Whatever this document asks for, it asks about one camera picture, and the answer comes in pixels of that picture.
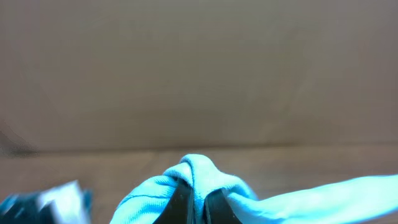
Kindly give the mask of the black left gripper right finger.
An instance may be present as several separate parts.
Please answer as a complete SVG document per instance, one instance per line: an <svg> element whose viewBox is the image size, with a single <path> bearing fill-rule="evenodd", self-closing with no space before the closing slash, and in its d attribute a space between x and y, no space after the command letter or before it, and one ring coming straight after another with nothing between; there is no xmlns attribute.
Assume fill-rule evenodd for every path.
<svg viewBox="0 0 398 224"><path fill-rule="evenodd" d="M206 196L203 218L206 224L242 224L233 212L222 189Z"/></svg>

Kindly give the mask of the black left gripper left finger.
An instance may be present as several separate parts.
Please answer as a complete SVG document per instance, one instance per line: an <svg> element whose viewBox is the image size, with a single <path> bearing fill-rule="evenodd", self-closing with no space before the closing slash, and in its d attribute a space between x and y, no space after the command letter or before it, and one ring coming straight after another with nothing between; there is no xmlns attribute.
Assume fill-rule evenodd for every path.
<svg viewBox="0 0 398 224"><path fill-rule="evenodd" d="M183 179L177 179L177 188L154 224L192 224L194 216L194 193Z"/></svg>

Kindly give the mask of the light blue printed t-shirt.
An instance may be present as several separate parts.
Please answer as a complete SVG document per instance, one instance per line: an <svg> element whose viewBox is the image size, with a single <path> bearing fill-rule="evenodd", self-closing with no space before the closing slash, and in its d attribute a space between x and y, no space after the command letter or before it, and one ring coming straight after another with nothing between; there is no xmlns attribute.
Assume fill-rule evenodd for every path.
<svg viewBox="0 0 398 224"><path fill-rule="evenodd" d="M112 223L152 223L166 208L178 179L193 189L195 223L203 223L205 198L223 189L243 223L357 223L397 210L397 176L359 177L258 200L239 177L225 174L201 154L187 154L162 175L125 196Z"/></svg>

